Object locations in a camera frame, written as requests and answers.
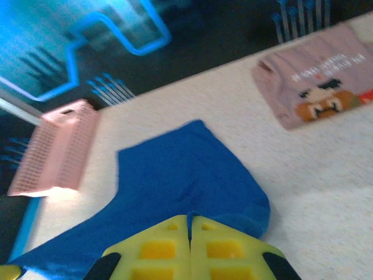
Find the white table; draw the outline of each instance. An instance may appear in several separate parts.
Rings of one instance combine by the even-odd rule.
[[[373,41],[373,13],[351,24],[362,41]],[[250,69],[267,52],[291,44],[102,110],[81,192],[44,200],[29,250],[109,203],[118,150],[200,118],[269,196],[264,240],[280,248],[303,279],[372,279],[373,106],[285,131]],[[42,279],[30,272],[24,278]]]

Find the rectangular hole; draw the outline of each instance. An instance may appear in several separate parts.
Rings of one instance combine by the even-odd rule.
[[[210,269],[211,280],[259,280],[250,267],[227,267]]]
[[[138,268],[132,271],[131,280],[173,280],[171,268]]]
[[[172,241],[149,241],[141,247],[140,258],[175,258],[175,244]]]
[[[207,243],[208,258],[244,258],[242,245],[235,240],[211,241]]]

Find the pink basket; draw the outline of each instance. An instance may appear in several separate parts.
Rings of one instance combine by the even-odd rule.
[[[55,188],[77,190],[98,118],[85,100],[44,114],[8,195],[42,197]]]

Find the blue light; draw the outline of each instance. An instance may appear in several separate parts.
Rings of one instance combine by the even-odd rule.
[[[78,65],[76,63],[76,51],[88,43],[87,39],[81,34],[81,32],[98,22],[104,23],[113,32],[114,36],[119,40],[119,42],[121,42],[121,44],[130,53],[134,55],[146,55],[150,52],[153,52],[155,50],[158,50],[159,48],[164,47],[171,41],[171,34],[168,31],[167,26],[162,21],[161,17],[157,13],[156,9],[154,8],[150,0],[140,0],[140,2],[162,35],[155,41],[152,41],[144,46],[141,46],[140,48],[135,48],[131,44],[131,42],[122,34],[120,29],[115,25],[115,23],[110,18],[108,18],[106,15],[102,13],[93,12],[80,19],[70,29],[71,34],[73,34],[76,37],[76,40],[68,44],[65,48],[66,68],[68,73],[67,83],[58,86],[54,89],[51,89],[41,94],[39,97],[35,97],[31,93],[18,87],[16,84],[12,83],[11,81],[7,80],[2,76],[0,76],[0,82],[17,91],[24,97],[37,102],[45,102],[71,89],[76,88],[80,84]]]

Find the cartoon character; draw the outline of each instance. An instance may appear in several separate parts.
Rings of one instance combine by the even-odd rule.
[[[327,118],[351,108],[356,96],[348,90],[340,88],[338,79],[318,85],[300,93],[305,102],[298,105],[296,113],[305,122]]]

